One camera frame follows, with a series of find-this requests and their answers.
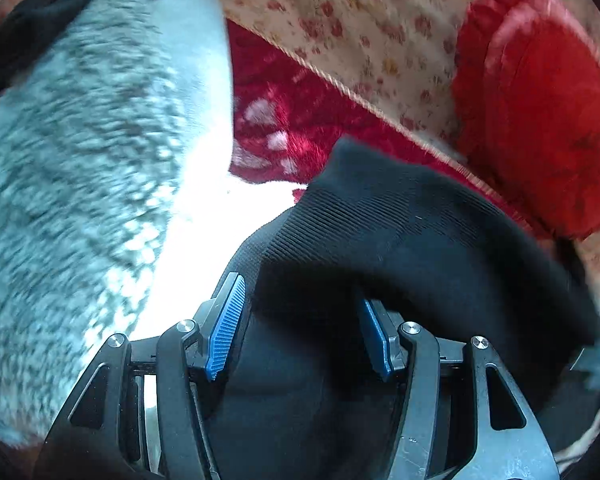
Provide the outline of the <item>red heart ruffled pillow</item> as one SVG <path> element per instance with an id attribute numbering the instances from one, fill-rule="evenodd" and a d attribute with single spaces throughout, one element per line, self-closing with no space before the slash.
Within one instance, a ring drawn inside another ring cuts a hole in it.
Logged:
<path id="1" fill-rule="evenodd" d="M 600 50 L 560 0 L 474 0 L 452 93 L 476 174 L 540 232 L 600 231 Z"/>

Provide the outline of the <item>grey fleece jacket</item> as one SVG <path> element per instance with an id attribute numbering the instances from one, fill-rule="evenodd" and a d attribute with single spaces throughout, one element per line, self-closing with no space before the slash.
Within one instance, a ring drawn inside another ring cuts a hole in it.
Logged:
<path id="1" fill-rule="evenodd" d="M 290 203 L 230 173 L 219 0 L 92 0 L 0 93 L 0 443 L 39 444 L 106 337 L 212 291 Z"/>

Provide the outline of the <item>black knit pants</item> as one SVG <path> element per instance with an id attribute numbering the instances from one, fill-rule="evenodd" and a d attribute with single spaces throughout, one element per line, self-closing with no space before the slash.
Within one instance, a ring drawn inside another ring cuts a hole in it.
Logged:
<path id="1" fill-rule="evenodd" d="M 370 364 L 364 299 L 437 338 L 427 478 L 555 479 L 600 406 L 565 375 L 600 339 L 585 280 L 427 167 L 340 140 L 228 270 L 246 301 L 206 418 L 224 479 L 390 479 L 402 391 Z"/>

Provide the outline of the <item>red and white plush blanket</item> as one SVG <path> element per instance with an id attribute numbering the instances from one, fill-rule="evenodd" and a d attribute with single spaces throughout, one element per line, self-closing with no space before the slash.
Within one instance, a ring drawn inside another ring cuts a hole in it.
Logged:
<path id="1" fill-rule="evenodd" d="M 227 23 L 233 65 L 234 146 L 230 172 L 251 183 L 307 184 L 340 136 L 402 162 L 427 166 L 490 200 L 526 231 L 529 223 L 459 162 L 382 118 L 359 96 L 254 32 Z"/>

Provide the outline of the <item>floral beige quilt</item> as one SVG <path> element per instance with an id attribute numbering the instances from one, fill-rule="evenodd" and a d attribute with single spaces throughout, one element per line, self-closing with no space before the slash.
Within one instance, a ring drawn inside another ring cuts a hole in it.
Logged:
<path id="1" fill-rule="evenodd" d="M 546 246 L 559 237 L 540 232 L 457 151 L 460 121 L 452 82 L 456 42 L 474 0 L 220 0 L 229 21 L 303 58 L 356 94 L 393 125 L 459 162 L 497 192 Z M 593 0 L 560 0 L 600 50 L 600 10 Z M 600 300 L 600 231 L 568 238 Z"/>

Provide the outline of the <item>small black garment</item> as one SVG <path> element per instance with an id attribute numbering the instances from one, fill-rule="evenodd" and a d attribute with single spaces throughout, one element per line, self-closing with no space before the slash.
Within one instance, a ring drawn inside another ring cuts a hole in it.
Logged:
<path id="1" fill-rule="evenodd" d="M 92 0 L 22 0 L 0 23 L 0 93 L 30 67 Z"/>

